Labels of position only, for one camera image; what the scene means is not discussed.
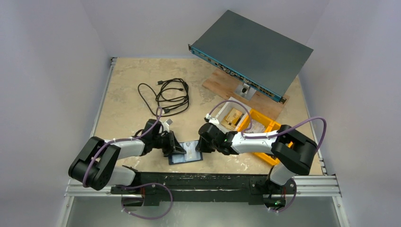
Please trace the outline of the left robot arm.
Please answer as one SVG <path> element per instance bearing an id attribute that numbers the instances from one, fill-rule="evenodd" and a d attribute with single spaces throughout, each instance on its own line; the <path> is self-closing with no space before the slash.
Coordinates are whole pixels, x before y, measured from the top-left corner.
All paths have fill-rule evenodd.
<path id="1" fill-rule="evenodd" d="M 96 191 L 106 186 L 138 186 L 141 173 L 116 163 L 123 158 L 144 156 L 154 149 L 161 150 L 165 157 L 186 154 L 167 124 L 149 119 L 140 135 L 134 137 L 115 140 L 91 137 L 70 165 L 68 175 Z"/>

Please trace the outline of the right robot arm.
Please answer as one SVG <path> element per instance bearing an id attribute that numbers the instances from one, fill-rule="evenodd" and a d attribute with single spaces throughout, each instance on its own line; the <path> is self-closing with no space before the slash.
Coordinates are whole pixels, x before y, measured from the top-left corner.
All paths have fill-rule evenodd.
<path id="1" fill-rule="evenodd" d="M 309 137 L 289 125 L 281 125 L 276 131 L 242 133 L 222 131 L 212 123 L 206 123 L 198 131 L 200 136 L 196 150 L 201 153 L 214 151 L 224 155 L 264 153 L 275 156 L 279 163 L 269 174 L 269 181 L 284 185 L 295 175 L 309 175 L 318 145 Z"/>

